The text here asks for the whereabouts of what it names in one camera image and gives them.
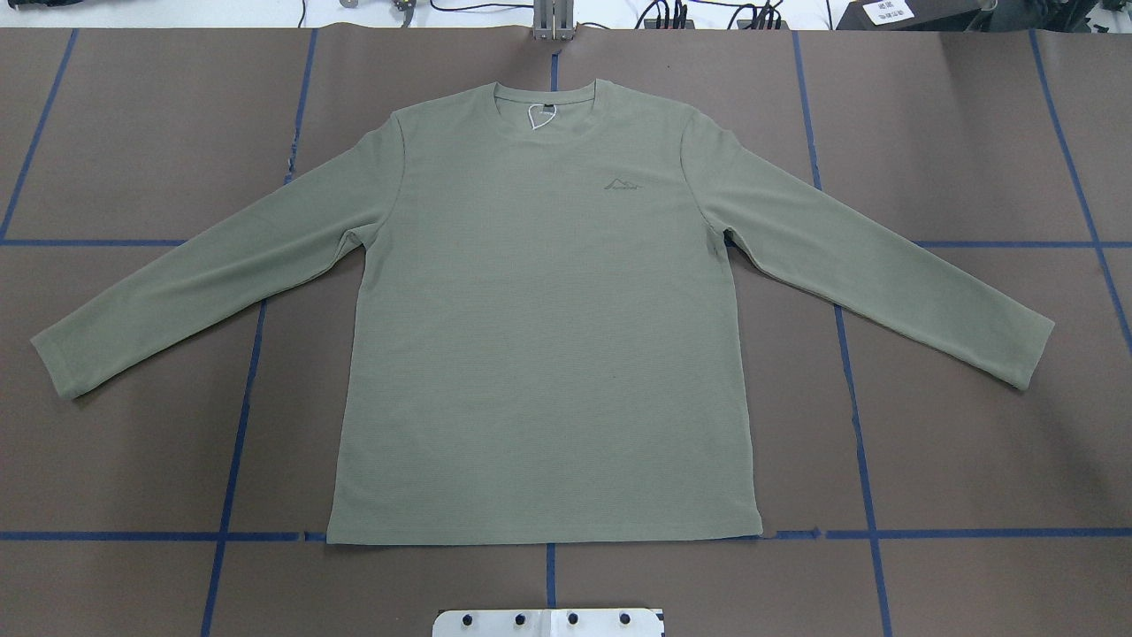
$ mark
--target white label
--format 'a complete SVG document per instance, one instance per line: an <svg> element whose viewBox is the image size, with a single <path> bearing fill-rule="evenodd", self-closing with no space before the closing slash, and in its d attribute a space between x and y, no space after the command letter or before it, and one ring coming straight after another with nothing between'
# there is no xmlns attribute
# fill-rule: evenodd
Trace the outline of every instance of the white label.
<svg viewBox="0 0 1132 637"><path fill-rule="evenodd" d="M912 10L908 8L904 0L884 0L883 2L873 2L872 5L864 6L865 12L868 14L868 19L873 20L875 25L898 23L900 20L907 20L915 18Z"/></svg>

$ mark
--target shirt logo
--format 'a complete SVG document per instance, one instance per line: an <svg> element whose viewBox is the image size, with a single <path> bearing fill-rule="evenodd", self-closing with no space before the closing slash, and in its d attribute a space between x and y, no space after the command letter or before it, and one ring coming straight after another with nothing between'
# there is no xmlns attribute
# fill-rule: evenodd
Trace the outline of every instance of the shirt logo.
<svg viewBox="0 0 1132 637"><path fill-rule="evenodd" d="M609 182L609 186L606 186L606 189L607 190L636 190L640 187L641 186L637 186L636 183L634 183L632 181L626 181L624 179L614 179L612 181Z"/></svg>

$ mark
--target shirt hem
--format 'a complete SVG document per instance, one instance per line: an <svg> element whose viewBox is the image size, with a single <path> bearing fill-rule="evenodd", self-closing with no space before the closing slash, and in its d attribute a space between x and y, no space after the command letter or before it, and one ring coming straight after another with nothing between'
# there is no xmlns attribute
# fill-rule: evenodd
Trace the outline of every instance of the shirt hem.
<svg viewBox="0 0 1132 637"><path fill-rule="evenodd" d="M414 528L405 526L343 527L331 525L326 534L327 544L369 545L445 545L466 546L482 544L571 544L581 542L671 542L694 540L721 540L762 535L763 523L756 514L711 524L626 524L611 526L561 525L526 527L514 531L475 532L457 525L457 528Z"/></svg>

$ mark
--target blue tape line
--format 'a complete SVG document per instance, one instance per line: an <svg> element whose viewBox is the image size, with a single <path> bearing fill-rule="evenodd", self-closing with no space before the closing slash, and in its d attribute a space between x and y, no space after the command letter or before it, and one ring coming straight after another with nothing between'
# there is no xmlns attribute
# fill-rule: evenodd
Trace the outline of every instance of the blue tape line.
<svg viewBox="0 0 1132 637"><path fill-rule="evenodd" d="M1091 248L1092 241L915 241L921 248Z"/></svg>
<svg viewBox="0 0 1132 637"><path fill-rule="evenodd" d="M291 181L294 174L294 157L299 152L299 136L302 131L302 117L307 107L307 92L310 88L310 69L315 60L315 44L318 42L318 29L311 29L307 44L307 63L302 71L302 86L299 89L299 105L294 115L294 137L291 140L291 154L288 158L288 172L283 183ZM205 616L200 622L200 637L208 637L212 630L213 610L216 606L216 593L220 589L220 573L224 567L224 548L229 524L232 519L232 502L235 500L235 484L240 476L240 459L243 456L243 440L248 431L248 416L251 412L251 388L259 369L259 352L264 341L264 315L267 312L267 299L259 302L259 317L256 322L256 338L251 346L251 363L248 365L248 379L243 386L243 402L240 405L240 425L235 432L235 446L232 450L232 466L228 474L228 488L224 491L224 509L221 514L221 539L216 542L216 556L213 560L213 574L208 580L208 599L205 602Z"/></svg>
<svg viewBox="0 0 1132 637"><path fill-rule="evenodd" d="M213 554L213 570L208 577L208 597L205 600L205 616L200 620L200 637L208 637L212 631L213 610L216 609L216 591L220 589L220 570L224 566L224 549L226 542L216 543L216 552Z"/></svg>
<svg viewBox="0 0 1132 637"><path fill-rule="evenodd" d="M1097 260L1100 261L1100 270L1105 275L1105 284L1108 285L1108 295L1113 300L1116 309L1116 320L1120 321L1121 333L1124 335L1124 345L1129 354L1132 354L1132 332L1129 330L1127 315L1121 303L1121 296L1116 293L1116 285L1113 283L1113 274L1108 269L1108 259L1105 258L1105 250L1100 246L1100 236L1097 234L1097 225L1092 221L1092 212L1089 210L1089 201L1084 198L1084 190L1081 188L1081 179L1077 174L1077 165L1073 163L1073 155L1069 152L1069 143L1065 140L1065 132L1062 130L1061 119L1057 117L1057 107L1054 105L1053 94L1049 92L1049 81L1046 79L1046 68L1041 62L1041 50L1038 46L1037 31L1030 29L1030 49L1034 51L1034 62L1037 64L1038 79L1041 80L1041 93L1046 97L1046 106L1049 109L1049 119L1054 123L1054 132L1057 134L1057 143L1061 144L1062 155L1065 157L1065 166L1069 169L1070 179L1073 181L1073 190L1077 192L1077 200L1081 204L1081 213L1084 215L1084 224L1089 227L1089 235L1092 236L1094 248L1097 251Z"/></svg>
<svg viewBox="0 0 1132 637"><path fill-rule="evenodd" d="M829 540L972 540L980 537L1132 537L1132 527L1097 528L915 528L830 531Z"/></svg>
<svg viewBox="0 0 1132 637"><path fill-rule="evenodd" d="M558 89L558 54L561 50L555 51L550 54L550 89Z"/></svg>
<svg viewBox="0 0 1132 637"><path fill-rule="evenodd" d="M302 542L301 533L238 532L224 534L225 542Z"/></svg>
<svg viewBox="0 0 1132 637"><path fill-rule="evenodd" d="M852 430L857 437L857 471L860 474L860 491L865 500L865 520L871 534L876 533L876 513L873 509L873 488L868 477L868 460L865 457L865 434L860 429L860 412L857 408L857 387L852 378L852 363L849 360L849 342L846 338L844 312L840 304L833 305L833 316L838 324L838 343L841 345L841 368L849 386L849 402L852 406ZM881 543L875 535L869 537L869 552L873 556L873 575L876 578L876 595L881 604L881 627L885 637L892 637L892 617L889 612L889 593L884 583L884 565L881 561Z"/></svg>
<svg viewBox="0 0 1132 637"><path fill-rule="evenodd" d="M801 64L801 41L798 32L791 31L794 38L794 66L798 71L798 91L801 93L801 119L806 124L806 145L809 147L809 171L814 175L814 187L822 189L822 173L817 170L817 144L814 141L814 126L809 118L809 96L806 94L806 71Z"/></svg>
<svg viewBox="0 0 1132 637"><path fill-rule="evenodd" d="M0 239L0 246L52 246L52 247L88 247L88 246L179 246L185 239Z"/></svg>
<svg viewBox="0 0 1132 637"><path fill-rule="evenodd" d="M558 608L557 578L555 576L555 545L547 544L547 608Z"/></svg>
<svg viewBox="0 0 1132 637"><path fill-rule="evenodd" d="M220 517L220 539L216 542L216 553L213 557L212 577L208 578L208 597L205 601L205 616L200 622L200 637L208 637L208 632L212 630L212 616L216 606L216 593L220 589L220 571L224 567L224 546L228 544L228 528L232 519L232 502L235 500L235 482L240 475L243 439L248 431L248 416L251 413L251 387L256 380L256 371L259 368L259 348L264 338L264 313L266 311L267 299L264 299L259 301L256 337L251 345L251 363L248 365L248 378L243 386L243 402L240 405L240 424L235 430L232 465L228 471L228 488L224 490L224 509Z"/></svg>
<svg viewBox="0 0 1132 637"><path fill-rule="evenodd" d="M822 189L822 173L817 167L817 144L814 140L814 126L809 113L809 95L806 92L806 72L801 59L801 41L797 31L791 31L794 40L794 61L798 71L798 91L801 96L801 117L806 124L806 143L809 146L809 165L814 177L814 187ZM865 460L865 438L860 431L860 414L857 410L857 389L852 380L852 365L849 362L849 345L846 342L844 320L842 318L841 305L833 305L833 317L838 326L838 342L841 345L841 365L844 371L846 382L849 385L849 398L852 405L852 427L857 437L857 468L860 474L860 491L865 501L865 518L868 522L869 531L876 531L876 517L873 513L873 490L868 481L868 464ZM884 637L892 637L892 617L889 612L889 593L884 584L884 565L881 562L881 543L876 539L869 540L869 549L873 553L873 576L876 579L876 601L881 611L881 627Z"/></svg>
<svg viewBox="0 0 1132 637"><path fill-rule="evenodd" d="M766 540L817 540L822 537L823 533L820 528L812 528L808 531L780 531L774 534L774 537L769 537Z"/></svg>
<svg viewBox="0 0 1132 637"><path fill-rule="evenodd" d="M16 213L16 203L19 200L19 192L24 189L24 180L27 179L27 171L32 167L32 158L35 156L35 149L40 146L43 127L48 123L48 114L51 113L52 104L55 103L55 95L59 94L59 84L62 83L63 72L67 70L67 62L70 60L71 51L75 50L75 41L77 38L78 29L72 28L70 38L67 40L67 49L63 50L63 59L59 61L59 69L55 70L55 80L51 83L48 101L44 102L43 111L40 112L40 122L35 126L32 143L27 147L27 154L24 155L24 165L20 166L19 175L16 177L16 187L12 188L11 197L8 198L8 208L5 210L3 221L0 222L0 239L3 239L5 234L8 233L8 225L11 224L11 217Z"/></svg>
<svg viewBox="0 0 1132 637"><path fill-rule="evenodd" d="M3 542L215 542L215 532L0 531Z"/></svg>
<svg viewBox="0 0 1132 637"><path fill-rule="evenodd" d="M283 184L291 182L294 178L294 158L299 154L299 135L302 131L302 115L307 110L307 89L310 87L310 69L315 63L315 45L318 43L318 29L310 31L310 41L307 43L307 66L302 70L302 86L299 88L299 107L294 113L294 137L291 138L291 157L286 162L286 177Z"/></svg>

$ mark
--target cable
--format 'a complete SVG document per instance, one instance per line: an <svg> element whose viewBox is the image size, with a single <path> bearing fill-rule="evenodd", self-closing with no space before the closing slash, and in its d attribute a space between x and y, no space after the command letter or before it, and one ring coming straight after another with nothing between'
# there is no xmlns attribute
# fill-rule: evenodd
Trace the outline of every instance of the cable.
<svg viewBox="0 0 1132 637"><path fill-rule="evenodd" d="M649 15L649 9L652 9L653 7L657 7L657 28L660 28L660 5L661 3L664 5L664 12L668 12L668 0L652 0L652 2L649 2L649 6L645 7L643 11L641 11L641 17L637 18L637 24L634 25L633 28L641 28L641 23L643 23L644 21L644 17L646 15Z"/></svg>
<svg viewBox="0 0 1132 637"><path fill-rule="evenodd" d="M747 29L749 29L749 31L762 31L762 28L763 28L763 20L764 19L770 20L771 18L769 18L767 16L770 14L773 14L773 12L774 12L774 9L771 8L771 3L769 1L765 2L762 7L760 7L758 15L755 16L755 19L753 19L749 23L747 23Z"/></svg>
<svg viewBox="0 0 1132 637"><path fill-rule="evenodd" d="M731 2L713 2L712 0L688 0L689 2L698 2L701 5L715 5L717 7L745 7L746 5L735 5Z"/></svg>
<svg viewBox="0 0 1132 637"><path fill-rule="evenodd" d="M688 24L688 6L684 0L676 0L672 9L672 28L686 28Z"/></svg>
<svg viewBox="0 0 1132 637"><path fill-rule="evenodd" d="M774 5L771 5L770 0L766 0L766 3L763 5L763 10L758 11L758 26L755 26L755 24L752 23L747 25L747 28L755 28L755 29L764 28L766 31L775 31L782 28L782 14L780 14L778 10L778 6L781 5L782 2L783 0L779 0Z"/></svg>
<svg viewBox="0 0 1132 637"><path fill-rule="evenodd" d="M739 11L747 8L751 9L751 24L755 24L755 18L757 17L756 12L758 11L758 7L755 7L751 2L747 2L746 5L739 5L739 8L736 9L734 14L731 14L731 19L727 23L728 31L731 31L731 27L735 26L735 18L739 17Z"/></svg>
<svg viewBox="0 0 1132 637"><path fill-rule="evenodd" d="M483 5L472 5L471 7L437 7L434 0L428 3L437 11L466 11L469 9L482 9L484 7L501 7L504 9L533 9L534 5L508 5L500 2L486 2Z"/></svg>

